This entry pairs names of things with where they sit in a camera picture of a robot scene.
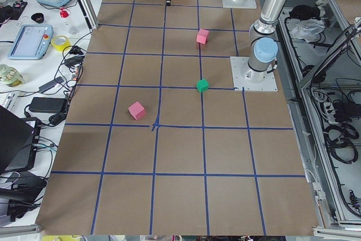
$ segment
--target yellow tape roll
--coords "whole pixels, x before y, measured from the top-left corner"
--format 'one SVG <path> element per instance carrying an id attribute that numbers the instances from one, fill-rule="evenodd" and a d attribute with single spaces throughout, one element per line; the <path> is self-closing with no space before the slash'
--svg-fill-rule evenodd
<path id="1" fill-rule="evenodd" d="M 63 52 L 64 49 L 69 50 L 71 48 L 71 43 L 67 36 L 56 36 L 51 39 L 51 44 L 60 52 Z"/>

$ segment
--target light blue circular cap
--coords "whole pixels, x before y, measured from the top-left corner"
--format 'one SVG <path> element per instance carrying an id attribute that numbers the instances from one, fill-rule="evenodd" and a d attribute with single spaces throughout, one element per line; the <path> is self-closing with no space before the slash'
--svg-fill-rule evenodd
<path id="1" fill-rule="evenodd" d="M 260 62 L 268 63 L 275 59 L 278 52 L 278 45 L 271 38 L 263 37 L 256 42 L 253 51 Z"/>

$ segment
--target plastic bag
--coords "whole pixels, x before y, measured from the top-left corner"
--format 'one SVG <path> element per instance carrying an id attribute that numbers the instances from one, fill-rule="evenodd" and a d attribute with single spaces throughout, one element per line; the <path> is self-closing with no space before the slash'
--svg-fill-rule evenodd
<path id="1" fill-rule="evenodd" d="M 310 19 L 301 21 L 290 32 L 293 39 L 303 39 L 306 42 L 316 42 L 320 40 L 320 33 L 325 29 L 322 20 Z"/>

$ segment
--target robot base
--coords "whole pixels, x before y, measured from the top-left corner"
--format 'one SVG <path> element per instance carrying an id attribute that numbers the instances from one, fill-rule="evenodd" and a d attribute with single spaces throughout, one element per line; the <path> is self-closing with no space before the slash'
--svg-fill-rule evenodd
<path id="1" fill-rule="evenodd" d="M 247 56 L 232 56 L 231 67 L 233 85 L 236 91 L 277 91 L 277 84 L 273 73 L 266 74 L 265 79 L 260 83 L 251 83 L 244 75 L 241 74 L 241 69 L 248 61 Z"/>
<path id="2" fill-rule="evenodd" d="M 257 8 L 256 0 L 222 0 L 223 8 Z"/>

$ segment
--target white desk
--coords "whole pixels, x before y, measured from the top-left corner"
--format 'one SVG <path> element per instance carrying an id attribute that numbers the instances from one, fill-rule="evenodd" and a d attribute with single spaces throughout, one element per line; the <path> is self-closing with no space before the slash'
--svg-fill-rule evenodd
<path id="1" fill-rule="evenodd" d="M 19 29 L 24 24 L 35 24 L 34 21 L 31 20 L 31 15 L 36 12 L 41 12 L 44 14 L 45 21 L 44 24 L 52 25 L 54 28 L 54 36 L 58 35 L 65 35 L 69 37 L 71 44 L 74 45 L 75 42 L 81 38 L 82 36 L 86 35 L 89 32 L 87 24 L 83 18 L 83 14 L 77 4 L 74 7 L 69 8 L 71 11 L 71 17 L 73 21 L 76 23 L 76 26 L 79 30 L 78 33 L 71 35 L 68 33 L 64 33 L 64 24 L 61 21 L 61 17 L 59 14 L 59 10 L 47 10 L 46 8 L 42 7 L 36 0 L 24 0 L 28 2 L 27 7 L 25 8 L 24 12 L 21 14 L 19 20 L 14 21 L 10 20 L 8 23 L 4 24 L 0 28 L 0 41 L 13 41 L 16 35 L 19 32 Z M 99 13 L 100 5 L 102 0 L 91 0 L 93 4 L 94 11 L 96 14 Z M 75 4 L 75 0 L 69 3 L 69 6 Z M 89 34 L 77 44 L 79 47 L 83 49 L 87 49 L 91 35 Z M 49 46 L 46 55 L 40 60 L 10 60 L 7 58 L 7 54 L 11 48 L 12 44 L 10 43 L 0 43 L 0 64 L 7 64 L 11 67 L 16 68 L 25 78 L 26 83 L 20 85 L 16 88 L 7 87 L 5 85 L 0 85 L 0 92 L 6 91 L 14 91 L 14 90 L 23 90 L 27 92 L 34 92 L 38 90 L 38 87 L 51 81 L 54 79 L 54 74 L 62 60 L 61 52 L 56 51 L 51 45 Z M 67 67 L 62 67 L 61 71 L 69 80 L 71 79 L 71 73 L 69 72 Z M 59 89 L 53 88 L 46 93 L 54 93 Z M 33 97 L 56 97 L 56 98 L 63 98 L 63 90 L 60 90 L 57 94 L 52 96 L 49 95 L 42 95 L 42 94 L 35 94 L 29 97 L 18 98 L 16 100 L 16 104 L 12 109 L 12 112 L 19 117 L 24 117 L 24 108 L 27 104 L 29 104 Z M 45 113 L 31 113 L 32 116 L 39 118 L 40 120 L 48 123 L 48 118 L 51 114 Z M 61 133 L 63 131 L 64 123 L 62 122 L 60 125 L 54 128 L 42 128 L 41 136 L 48 138 L 56 143 L 59 143 Z M 37 176 L 44 176 L 49 167 L 52 165 L 51 161 L 51 154 L 49 151 L 40 151 L 37 153 L 34 168 L 31 172 Z M 39 212 L 39 208 L 27 212 L 23 218 L 17 219 L 15 222 L 9 224 L 8 226 L 25 226 L 34 224 L 37 214 Z"/>

